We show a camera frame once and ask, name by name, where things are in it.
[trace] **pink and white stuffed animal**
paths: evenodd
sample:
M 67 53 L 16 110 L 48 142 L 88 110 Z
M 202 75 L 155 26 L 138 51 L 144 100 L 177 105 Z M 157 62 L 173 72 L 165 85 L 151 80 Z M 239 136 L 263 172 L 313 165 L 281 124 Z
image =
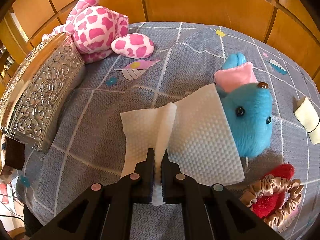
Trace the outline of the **pink and white stuffed animal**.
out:
M 59 33 L 69 33 L 86 63 L 108 57 L 112 51 L 131 58 L 147 58 L 154 50 L 153 42 L 144 34 L 129 31 L 126 15 L 98 5 L 99 0 L 79 0 L 66 24 L 44 34 L 42 41 Z

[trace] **toy nose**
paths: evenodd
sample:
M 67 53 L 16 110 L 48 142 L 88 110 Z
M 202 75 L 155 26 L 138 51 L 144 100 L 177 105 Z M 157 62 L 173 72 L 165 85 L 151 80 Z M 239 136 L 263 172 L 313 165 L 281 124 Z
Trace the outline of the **toy nose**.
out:
M 257 87 L 259 88 L 269 88 L 268 84 L 265 82 L 259 82 Z

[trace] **pink rivet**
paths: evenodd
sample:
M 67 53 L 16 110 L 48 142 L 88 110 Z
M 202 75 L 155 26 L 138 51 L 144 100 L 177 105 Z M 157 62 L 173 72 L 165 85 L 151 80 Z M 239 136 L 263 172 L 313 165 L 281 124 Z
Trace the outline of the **pink rivet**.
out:
M 91 186 L 91 189 L 93 190 L 93 191 L 98 191 L 98 190 L 100 190 L 102 188 L 102 186 L 101 186 L 101 184 L 99 184 L 99 183 L 95 183 L 95 184 L 93 184 L 92 186 Z

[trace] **black eye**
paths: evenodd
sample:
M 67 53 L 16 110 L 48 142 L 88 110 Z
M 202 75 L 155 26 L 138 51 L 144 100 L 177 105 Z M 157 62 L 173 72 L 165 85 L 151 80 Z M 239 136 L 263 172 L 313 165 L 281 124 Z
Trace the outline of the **black eye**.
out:
M 237 116 L 243 116 L 243 115 L 244 115 L 244 109 L 243 109 L 243 107 L 238 106 L 238 107 L 236 108 L 236 115 L 237 115 Z
M 267 118 L 266 123 L 271 123 L 271 116 Z

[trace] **grey bedsheet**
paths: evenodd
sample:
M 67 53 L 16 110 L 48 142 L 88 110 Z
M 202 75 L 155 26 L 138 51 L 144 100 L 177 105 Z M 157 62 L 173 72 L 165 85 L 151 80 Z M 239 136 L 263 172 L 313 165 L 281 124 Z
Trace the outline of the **grey bedsheet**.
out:
M 225 36 L 220 37 L 215 30 Z M 254 65 L 258 81 L 269 84 L 273 95 L 274 122 L 271 147 L 249 162 L 245 181 L 229 188 L 240 195 L 250 182 L 283 162 L 295 167 L 295 178 L 305 185 L 301 210 L 281 235 L 299 239 L 320 211 L 320 146 L 312 145 L 293 114 L 296 99 L 307 96 L 320 115 L 319 93 L 310 76 L 276 49 L 242 33 L 219 26 L 188 23 L 131 25 L 131 33 L 149 36 L 159 59 L 138 79 L 130 81 L 121 71 L 134 59 L 112 54 L 87 66 L 87 74 L 64 105 L 60 128 L 47 154 L 26 147 L 22 175 L 30 182 L 18 183 L 18 193 L 42 224 L 49 222 L 95 182 L 118 181 L 124 164 L 125 136 L 120 113 L 164 106 L 213 82 L 213 74 L 231 53 L 242 52 Z M 265 60 L 278 61 L 282 75 Z M 184 239 L 179 205 L 135 205 L 131 239 Z

